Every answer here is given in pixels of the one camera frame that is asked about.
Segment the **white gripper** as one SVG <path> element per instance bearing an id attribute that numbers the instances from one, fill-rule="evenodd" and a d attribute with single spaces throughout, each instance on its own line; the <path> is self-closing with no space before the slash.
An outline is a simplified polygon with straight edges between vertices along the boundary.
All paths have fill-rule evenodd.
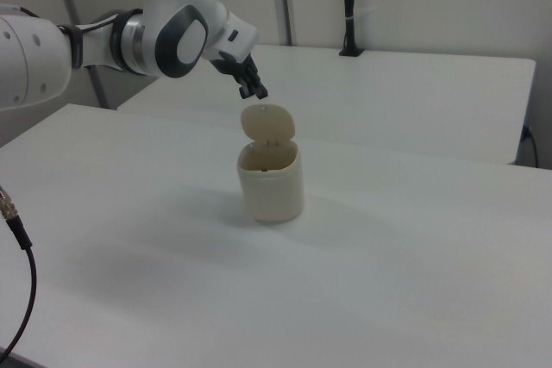
<path id="1" fill-rule="evenodd" d="M 249 55 L 259 38 L 258 29 L 231 12 L 210 27 L 205 44 L 205 58 L 221 73 L 230 75 L 240 85 L 242 98 L 267 98 L 258 69 Z"/>

